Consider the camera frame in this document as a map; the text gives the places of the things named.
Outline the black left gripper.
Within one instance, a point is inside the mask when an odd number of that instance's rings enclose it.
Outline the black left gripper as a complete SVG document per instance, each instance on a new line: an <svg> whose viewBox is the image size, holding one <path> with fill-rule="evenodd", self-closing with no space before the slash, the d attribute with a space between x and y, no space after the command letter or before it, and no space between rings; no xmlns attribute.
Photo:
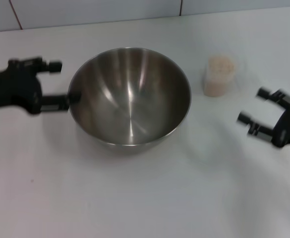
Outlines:
<svg viewBox="0 0 290 238"><path fill-rule="evenodd" d="M60 73L61 61L38 59L10 59L5 70L0 71L0 108L18 106L31 115L49 112L67 112L82 96L79 91L67 94L42 95L37 73Z"/></svg>

